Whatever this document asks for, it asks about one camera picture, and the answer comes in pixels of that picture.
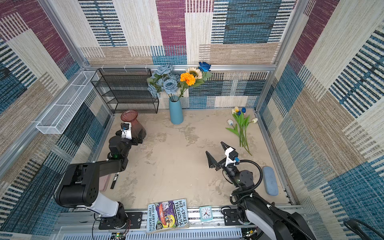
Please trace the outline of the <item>pale blue rose bouquet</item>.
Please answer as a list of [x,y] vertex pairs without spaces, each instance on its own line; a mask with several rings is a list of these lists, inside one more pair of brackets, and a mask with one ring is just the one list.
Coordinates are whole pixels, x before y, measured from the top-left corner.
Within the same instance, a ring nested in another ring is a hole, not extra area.
[[180,76],[173,74],[174,66],[159,66],[151,77],[147,78],[148,91],[152,98],[158,99],[160,93],[164,92],[168,95],[171,102],[177,102],[179,97],[177,92],[180,88]]

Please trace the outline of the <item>tulip bunch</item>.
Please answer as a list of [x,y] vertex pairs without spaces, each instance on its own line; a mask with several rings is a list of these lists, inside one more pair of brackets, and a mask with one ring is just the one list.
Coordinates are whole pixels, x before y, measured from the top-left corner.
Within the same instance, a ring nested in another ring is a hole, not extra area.
[[227,123],[231,127],[226,129],[238,136],[240,147],[243,147],[246,152],[252,156],[247,138],[247,129],[249,124],[256,124],[258,118],[251,120],[251,116],[247,116],[246,111],[246,108],[240,109],[239,107],[234,107],[231,112],[236,122],[234,123],[232,120],[228,120]]

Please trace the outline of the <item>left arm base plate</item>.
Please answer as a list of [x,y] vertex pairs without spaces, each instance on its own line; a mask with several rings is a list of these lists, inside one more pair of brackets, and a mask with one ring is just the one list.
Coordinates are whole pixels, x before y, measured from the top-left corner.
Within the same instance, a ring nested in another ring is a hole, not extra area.
[[140,229],[143,212],[126,212],[122,220],[102,218],[99,230]]

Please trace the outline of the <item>cream sunflower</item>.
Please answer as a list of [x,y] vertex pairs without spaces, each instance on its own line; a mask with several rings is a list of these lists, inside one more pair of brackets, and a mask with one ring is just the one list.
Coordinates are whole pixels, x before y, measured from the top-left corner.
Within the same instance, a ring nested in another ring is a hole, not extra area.
[[188,68],[186,73],[190,73],[196,78],[196,83],[191,87],[197,87],[204,83],[202,79],[202,72],[198,68]]

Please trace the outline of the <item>orange marigold flower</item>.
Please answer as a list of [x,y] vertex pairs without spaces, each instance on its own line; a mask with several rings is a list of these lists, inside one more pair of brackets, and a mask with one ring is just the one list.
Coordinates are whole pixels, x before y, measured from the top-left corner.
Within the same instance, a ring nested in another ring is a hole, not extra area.
[[191,87],[195,83],[196,83],[196,78],[192,74],[190,73],[181,74],[181,78],[179,82],[179,87],[180,87],[179,98],[182,98],[186,90],[188,90],[189,87]]

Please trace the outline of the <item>dark blue rose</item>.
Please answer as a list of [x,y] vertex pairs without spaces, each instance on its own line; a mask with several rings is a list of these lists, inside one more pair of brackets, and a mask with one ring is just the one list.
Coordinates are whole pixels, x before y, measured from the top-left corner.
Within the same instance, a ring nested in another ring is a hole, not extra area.
[[202,79],[206,81],[212,76],[211,65],[206,62],[199,62],[199,70],[202,72]]

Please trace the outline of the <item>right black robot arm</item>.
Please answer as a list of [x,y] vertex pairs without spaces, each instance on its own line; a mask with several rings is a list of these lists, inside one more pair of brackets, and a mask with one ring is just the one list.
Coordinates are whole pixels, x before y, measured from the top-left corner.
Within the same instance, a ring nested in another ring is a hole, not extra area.
[[[257,226],[271,240],[315,240],[307,221],[298,213],[290,214],[263,199],[256,188],[262,183],[263,170],[256,162],[240,160],[236,149],[221,142],[225,158],[217,162],[206,151],[209,168],[222,170],[228,181],[236,188],[230,195],[230,202],[237,206],[239,222],[242,225]],[[252,164],[259,170],[259,179],[254,182],[251,171],[239,171],[239,164]]]

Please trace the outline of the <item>blue ceramic vase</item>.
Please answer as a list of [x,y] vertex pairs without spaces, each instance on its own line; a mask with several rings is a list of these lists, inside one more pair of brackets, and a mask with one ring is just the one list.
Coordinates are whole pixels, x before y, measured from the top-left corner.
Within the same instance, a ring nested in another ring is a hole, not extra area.
[[169,98],[169,110],[171,122],[174,125],[179,125],[184,121],[183,109],[179,97],[173,96]]

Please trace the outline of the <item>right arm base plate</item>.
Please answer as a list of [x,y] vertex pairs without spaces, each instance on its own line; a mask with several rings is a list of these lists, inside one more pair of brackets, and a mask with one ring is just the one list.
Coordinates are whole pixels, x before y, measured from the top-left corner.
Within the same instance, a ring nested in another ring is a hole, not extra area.
[[250,224],[245,214],[238,209],[233,209],[230,206],[223,206],[220,211],[224,216],[225,226],[245,226]]

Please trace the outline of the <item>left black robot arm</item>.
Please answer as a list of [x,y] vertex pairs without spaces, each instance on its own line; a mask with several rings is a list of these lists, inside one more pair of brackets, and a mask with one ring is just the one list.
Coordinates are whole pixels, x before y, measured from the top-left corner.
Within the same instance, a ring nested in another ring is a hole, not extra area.
[[98,214],[101,218],[100,230],[123,229],[130,223],[124,205],[107,198],[99,190],[100,177],[125,171],[131,147],[143,143],[147,134],[141,129],[129,139],[125,135],[127,132],[118,131],[109,140],[107,160],[69,165],[55,192],[55,201],[59,206],[84,208]]

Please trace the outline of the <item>red ribbed glass vase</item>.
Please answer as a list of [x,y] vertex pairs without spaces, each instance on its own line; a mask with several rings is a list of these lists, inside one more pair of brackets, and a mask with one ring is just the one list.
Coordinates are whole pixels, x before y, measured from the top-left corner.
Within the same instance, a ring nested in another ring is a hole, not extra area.
[[144,138],[147,135],[146,130],[144,127],[139,123],[138,119],[138,112],[135,110],[127,110],[121,115],[122,122],[130,122],[132,123],[132,134],[136,136],[141,129],[144,130]]

